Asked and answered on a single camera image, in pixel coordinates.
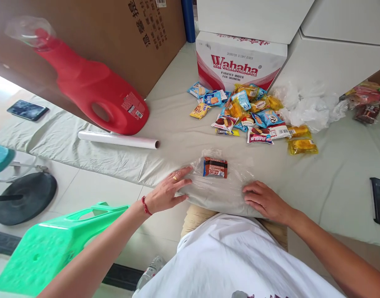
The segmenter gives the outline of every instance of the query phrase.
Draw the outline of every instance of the plastic bottle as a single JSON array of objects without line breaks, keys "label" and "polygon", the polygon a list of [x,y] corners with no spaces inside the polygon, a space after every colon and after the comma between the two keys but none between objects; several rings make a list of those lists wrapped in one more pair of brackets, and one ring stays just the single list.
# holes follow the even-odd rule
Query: plastic bottle
[{"label": "plastic bottle", "polygon": [[147,284],[150,281],[150,279],[152,279],[162,269],[162,267],[165,266],[165,264],[166,263],[162,257],[155,257],[152,263],[143,273],[142,277],[137,282],[136,291],[134,292],[132,297],[135,297],[135,295],[140,291],[140,289],[143,288],[144,285]]},{"label": "plastic bottle", "polygon": [[[12,19],[5,33],[23,41],[47,60],[58,73],[61,92],[99,126],[123,135],[134,135],[145,125],[149,110],[138,92],[105,64],[77,55],[43,18]],[[102,108],[108,120],[94,108]]]}]

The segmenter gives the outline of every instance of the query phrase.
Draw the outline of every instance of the right hand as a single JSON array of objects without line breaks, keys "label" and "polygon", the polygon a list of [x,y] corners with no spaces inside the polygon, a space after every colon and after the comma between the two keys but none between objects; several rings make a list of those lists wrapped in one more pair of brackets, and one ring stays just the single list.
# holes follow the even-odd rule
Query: right hand
[{"label": "right hand", "polygon": [[244,187],[245,203],[255,208],[264,217],[279,224],[289,225],[296,209],[289,206],[278,194],[263,182],[255,181]]}]

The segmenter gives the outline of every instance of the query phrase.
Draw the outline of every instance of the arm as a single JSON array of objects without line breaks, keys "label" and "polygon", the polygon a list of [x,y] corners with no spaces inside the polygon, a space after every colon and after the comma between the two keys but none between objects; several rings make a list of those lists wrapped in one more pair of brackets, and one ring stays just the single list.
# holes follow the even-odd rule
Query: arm
[{"label": "arm", "polygon": [[[152,214],[172,208],[188,198],[187,195],[175,197],[175,193],[192,183],[190,179],[182,180],[191,170],[186,167],[169,174],[146,196],[144,201]],[[85,247],[38,297],[92,297],[128,240],[149,217],[142,202],[136,201]]]},{"label": "arm", "polygon": [[380,272],[351,249],[290,207],[260,181],[244,187],[246,204],[263,216],[291,228],[313,251],[349,297],[380,298]]}]

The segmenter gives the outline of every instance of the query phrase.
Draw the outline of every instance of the hand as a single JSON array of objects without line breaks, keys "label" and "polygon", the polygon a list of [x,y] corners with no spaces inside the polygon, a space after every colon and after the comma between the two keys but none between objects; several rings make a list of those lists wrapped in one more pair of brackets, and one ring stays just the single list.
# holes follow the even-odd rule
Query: hand
[{"label": "hand", "polygon": [[189,198],[188,195],[175,197],[175,193],[183,186],[193,183],[191,179],[183,179],[192,169],[193,167],[188,166],[172,172],[145,197],[144,202],[151,214],[170,209]]},{"label": "hand", "polygon": [[264,217],[283,225],[289,225],[296,209],[289,206],[263,182],[255,181],[244,187],[245,203],[259,211]]}]

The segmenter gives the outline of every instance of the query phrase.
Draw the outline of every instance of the white t-shirt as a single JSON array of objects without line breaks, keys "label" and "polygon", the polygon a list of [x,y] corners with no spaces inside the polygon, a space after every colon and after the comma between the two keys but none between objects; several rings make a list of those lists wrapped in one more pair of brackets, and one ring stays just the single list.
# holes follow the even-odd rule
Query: white t-shirt
[{"label": "white t-shirt", "polygon": [[344,296],[282,249],[259,223],[219,213],[182,238],[177,254],[140,297]]}]

